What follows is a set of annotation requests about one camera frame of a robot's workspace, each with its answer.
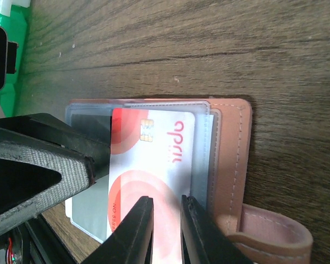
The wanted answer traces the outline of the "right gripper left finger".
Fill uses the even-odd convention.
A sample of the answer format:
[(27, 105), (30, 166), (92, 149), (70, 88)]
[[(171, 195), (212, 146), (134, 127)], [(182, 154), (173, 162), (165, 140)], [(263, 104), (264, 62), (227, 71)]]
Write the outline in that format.
[(151, 263), (153, 199), (142, 196), (112, 235), (83, 263)]

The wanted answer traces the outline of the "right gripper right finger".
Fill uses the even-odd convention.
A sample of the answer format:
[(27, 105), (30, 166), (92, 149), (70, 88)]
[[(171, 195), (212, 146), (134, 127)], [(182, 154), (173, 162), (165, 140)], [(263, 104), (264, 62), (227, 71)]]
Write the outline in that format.
[(253, 263), (218, 228), (193, 196), (181, 197), (182, 263)]

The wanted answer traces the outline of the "grey black card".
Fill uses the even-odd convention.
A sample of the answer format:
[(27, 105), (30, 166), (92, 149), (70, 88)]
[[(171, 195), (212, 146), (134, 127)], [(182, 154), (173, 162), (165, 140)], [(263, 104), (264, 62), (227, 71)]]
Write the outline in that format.
[[(72, 114), (66, 123), (96, 140), (111, 139), (109, 115)], [(108, 176), (65, 201), (65, 214), (73, 226), (99, 243), (107, 239)]]

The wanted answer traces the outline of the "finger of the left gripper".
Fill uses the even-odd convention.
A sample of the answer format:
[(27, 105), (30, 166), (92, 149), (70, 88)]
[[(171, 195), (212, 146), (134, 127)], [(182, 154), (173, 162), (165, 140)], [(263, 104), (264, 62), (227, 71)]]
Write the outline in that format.
[(94, 181), (90, 157), (0, 128), (0, 236)]
[(109, 174), (110, 141), (78, 131), (48, 113), (0, 118), (0, 128), (61, 145), (94, 161), (96, 178)]

